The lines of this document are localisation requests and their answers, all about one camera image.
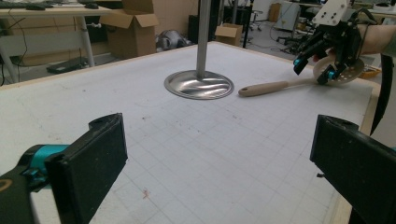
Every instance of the white tabletop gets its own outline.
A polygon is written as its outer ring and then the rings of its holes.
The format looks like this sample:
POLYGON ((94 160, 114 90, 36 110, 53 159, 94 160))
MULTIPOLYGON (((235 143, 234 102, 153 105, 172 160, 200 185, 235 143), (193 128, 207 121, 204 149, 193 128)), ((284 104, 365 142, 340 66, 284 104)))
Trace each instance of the white tabletop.
MULTIPOLYGON (((337 193, 309 160, 317 115, 361 124, 372 87, 242 98, 246 85, 300 77, 291 62, 211 43, 206 70, 235 91, 210 101, 167 91, 165 78, 195 69, 196 54, 188 47, 1 88, 0 174, 29 147, 70 144, 91 120, 121 112, 129 160, 92 223, 328 223, 337 193)), ((41 223, 59 222, 50 190, 33 197, 41 223)))

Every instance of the wall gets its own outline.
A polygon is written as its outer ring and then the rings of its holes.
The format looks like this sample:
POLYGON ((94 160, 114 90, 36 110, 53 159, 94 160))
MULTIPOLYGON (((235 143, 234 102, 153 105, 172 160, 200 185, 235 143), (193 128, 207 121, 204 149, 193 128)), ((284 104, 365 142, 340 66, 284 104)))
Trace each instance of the wall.
POLYGON ((154 12, 160 25, 155 27, 158 35, 165 30, 177 30, 187 36, 189 15, 198 14, 199 0, 153 0, 154 12))

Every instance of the round metal base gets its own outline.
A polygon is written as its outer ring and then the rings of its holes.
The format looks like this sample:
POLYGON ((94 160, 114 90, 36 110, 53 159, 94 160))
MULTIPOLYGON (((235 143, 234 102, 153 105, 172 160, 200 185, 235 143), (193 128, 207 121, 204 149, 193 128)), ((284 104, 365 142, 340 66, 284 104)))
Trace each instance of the round metal base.
POLYGON ((164 85, 175 95, 195 100, 213 100, 233 92, 233 83, 222 75, 205 72, 204 78, 197 78, 197 71, 174 73, 167 77, 164 85))

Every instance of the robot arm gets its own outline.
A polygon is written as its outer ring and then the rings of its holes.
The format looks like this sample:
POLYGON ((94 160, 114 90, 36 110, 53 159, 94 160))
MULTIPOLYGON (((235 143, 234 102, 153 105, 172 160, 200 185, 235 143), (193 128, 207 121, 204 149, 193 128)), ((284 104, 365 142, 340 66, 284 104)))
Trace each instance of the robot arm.
POLYGON ((299 54, 294 60, 294 72, 299 75, 313 55, 325 57, 327 49, 335 49, 334 66, 329 65, 319 76, 317 82, 324 85, 329 79, 337 79, 349 66, 352 66, 360 56, 361 38, 358 18, 365 13, 375 23, 374 17, 366 9, 355 11, 349 20, 342 21, 347 13, 347 0, 329 0, 312 20, 317 25, 314 34, 298 48, 299 54))
POLYGON ((38 223, 30 193, 50 184, 62 223, 89 223, 127 160, 122 114, 89 123, 69 145, 37 145, 0 176, 1 223, 38 223))

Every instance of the chair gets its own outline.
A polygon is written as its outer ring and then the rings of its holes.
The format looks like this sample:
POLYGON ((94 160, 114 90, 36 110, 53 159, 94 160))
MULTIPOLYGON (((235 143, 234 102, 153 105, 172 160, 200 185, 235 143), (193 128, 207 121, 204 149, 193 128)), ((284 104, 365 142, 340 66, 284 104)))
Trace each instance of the chair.
POLYGON ((259 14, 262 14, 262 11, 259 11, 259 10, 252 10, 251 13, 254 14, 254 16, 253 16, 253 21, 250 23, 250 25, 249 25, 248 28, 249 28, 251 31, 254 31, 255 28, 257 28, 257 30, 261 31, 261 30, 262 30, 262 28, 261 28, 262 23, 261 23, 261 22, 257 22, 257 16, 258 16, 259 14))

